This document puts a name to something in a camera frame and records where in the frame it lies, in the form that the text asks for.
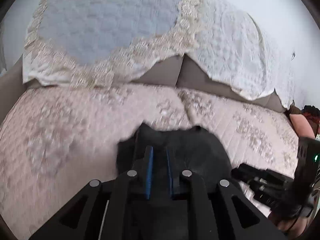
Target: white wall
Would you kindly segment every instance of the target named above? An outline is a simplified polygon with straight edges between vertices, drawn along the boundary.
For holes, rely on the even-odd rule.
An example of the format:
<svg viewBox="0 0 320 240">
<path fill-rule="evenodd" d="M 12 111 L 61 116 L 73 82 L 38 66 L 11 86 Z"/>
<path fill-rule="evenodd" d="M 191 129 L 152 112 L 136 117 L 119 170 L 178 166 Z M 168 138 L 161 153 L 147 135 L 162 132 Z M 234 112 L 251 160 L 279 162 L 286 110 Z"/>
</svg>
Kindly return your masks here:
<svg viewBox="0 0 320 240">
<path fill-rule="evenodd" d="M 7 67 L 23 53 L 26 28 L 40 0 L 16 0 L 4 19 L 4 56 Z M 302 80 L 304 103 L 320 108 L 317 80 L 320 77 L 320 30 L 301 0 L 228 0 L 248 12 L 277 42 L 296 57 L 293 70 Z"/>
</svg>

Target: triangular cutout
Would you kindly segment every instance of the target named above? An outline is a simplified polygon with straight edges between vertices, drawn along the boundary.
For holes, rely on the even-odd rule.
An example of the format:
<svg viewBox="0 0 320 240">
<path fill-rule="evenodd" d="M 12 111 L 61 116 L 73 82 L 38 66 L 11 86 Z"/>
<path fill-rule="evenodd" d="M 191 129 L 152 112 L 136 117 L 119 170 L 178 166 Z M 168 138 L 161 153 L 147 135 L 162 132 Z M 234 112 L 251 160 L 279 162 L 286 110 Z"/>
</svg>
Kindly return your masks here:
<svg viewBox="0 0 320 240">
<path fill-rule="evenodd" d="M 82 198 L 80 198 L 65 215 L 63 215 L 63 217 L 60 219 L 60 223 L 72 229 L 76 229 L 87 200 L 87 196 L 82 196 Z"/>
<path fill-rule="evenodd" d="M 248 228 L 260 222 L 260 219 L 237 196 L 232 197 L 242 228 Z"/>
</svg>

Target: silver screw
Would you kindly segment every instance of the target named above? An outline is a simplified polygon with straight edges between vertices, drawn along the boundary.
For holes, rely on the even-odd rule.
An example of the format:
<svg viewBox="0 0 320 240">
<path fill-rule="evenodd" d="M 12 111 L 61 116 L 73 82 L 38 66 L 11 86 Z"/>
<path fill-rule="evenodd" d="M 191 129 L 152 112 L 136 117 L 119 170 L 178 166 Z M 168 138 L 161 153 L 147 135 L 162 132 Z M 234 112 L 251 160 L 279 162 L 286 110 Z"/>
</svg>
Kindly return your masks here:
<svg viewBox="0 0 320 240">
<path fill-rule="evenodd" d="M 190 177 L 192 175 L 192 171 L 189 171 L 189 170 L 184 170 L 182 172 L 182 175 L 185 176 L 185 177 Z"/>
<path fill-rule="evenodd" d="M 134 176 L 137 175 L 137 172 L 136 172 L 135 170 L 130 170 L 130 171 L 127 172 L 127 175 L 128 175 L 129 177 L 134 177 Z"/>
<path fill-rule="evenodd" d="M 223 187 L 228 187 L 230 185 L 229 181 L 227 181 L 226 179 L 222 179 L 220 180 L 220 185 Z"/>
<path fill-rule="evenodd" d="M 91 187 L 97 187 L 97 186 L 99 186 L 99 184 L 100 184 L 100 181 L 98 181 L 97 179 L 93 179 L 93 180 L 91 180 L 91 181 L 89 182 L 89 185 L 90 185 Z"/>
</svg>

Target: blue strip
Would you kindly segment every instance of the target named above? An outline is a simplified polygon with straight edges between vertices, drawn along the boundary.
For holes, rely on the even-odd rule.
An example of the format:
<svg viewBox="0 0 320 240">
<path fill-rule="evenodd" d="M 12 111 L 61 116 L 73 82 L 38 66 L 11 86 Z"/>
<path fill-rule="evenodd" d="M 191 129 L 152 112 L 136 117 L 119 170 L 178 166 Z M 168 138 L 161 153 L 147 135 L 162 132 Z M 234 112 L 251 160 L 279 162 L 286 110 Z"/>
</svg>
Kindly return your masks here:
<svg viewBox="0 0 320 240">
<path fill-rule="evenodd" d="M 148 170 L 146 176 L 146 198 L 150 199 L 151 194 L 151 182 L 152 182 L 152 168 L 153 168 L 153 147 L 149 152 L 149 163 L 148 163 Z"/>
<path fill-rule="evenodd" d="M 170 167 L 170 157 L 167 149 L 167 165 L 168 165 L 168 178 L 169 178 L 169 190 L 170 190 L 170 196 L 173 195 L 173 182 L 172 182 L 172 174 L 171 174 L 171 167 Z"/>
</svg>

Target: light blue quilted fabric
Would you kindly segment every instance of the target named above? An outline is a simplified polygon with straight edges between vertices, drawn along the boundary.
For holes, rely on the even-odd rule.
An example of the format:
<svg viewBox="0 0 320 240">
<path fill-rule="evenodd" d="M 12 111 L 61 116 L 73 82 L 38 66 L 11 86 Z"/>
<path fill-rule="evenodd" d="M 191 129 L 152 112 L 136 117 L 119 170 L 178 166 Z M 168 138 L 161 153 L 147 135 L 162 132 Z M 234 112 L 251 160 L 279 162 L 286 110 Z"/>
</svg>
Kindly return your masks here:
<svg viewBox="0 0 320 240">
<path fill-rule="evenodd" d="M 132 40 L 167 33 L 180 0 L 48 0 L 38 34 L 80 64 L 107 58 Z"/>
</svg>

